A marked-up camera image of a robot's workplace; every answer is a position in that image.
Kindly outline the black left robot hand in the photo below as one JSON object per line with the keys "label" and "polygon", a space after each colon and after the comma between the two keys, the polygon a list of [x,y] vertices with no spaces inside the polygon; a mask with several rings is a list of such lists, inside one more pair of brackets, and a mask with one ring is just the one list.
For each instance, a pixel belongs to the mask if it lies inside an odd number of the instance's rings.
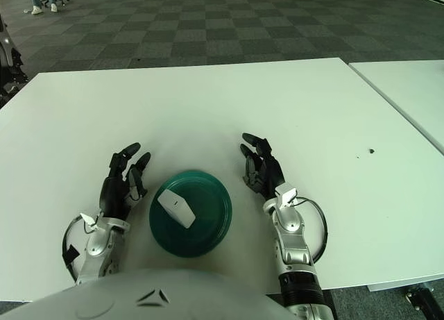
{"label": "black left robot hand", "polygon": [[146,152],[136,163],[131,164],[127,174],[123,175],[128,161],[140,148],[141,144],[135,142],[112,155],[110,171],[103,181],[99,197],[99,208],[103,217],[127,220],[131,206],[126,199],[138,201],[147,194],[142,175],[151,159],[150,152]]}

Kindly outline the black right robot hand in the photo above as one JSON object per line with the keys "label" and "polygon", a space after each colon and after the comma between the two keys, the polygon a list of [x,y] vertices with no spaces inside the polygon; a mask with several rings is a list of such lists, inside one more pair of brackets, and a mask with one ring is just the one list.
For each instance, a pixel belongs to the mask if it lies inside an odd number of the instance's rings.
{"label": "black right robot hand", "polygon": [[252,191],[270,200],[275,197],[276,188],[285,183],[280,163],[273,156],[266,138],[242,133],[242,139],[255,148],[253,152],[245,144],[239,146],[246,159],[243,180]]}

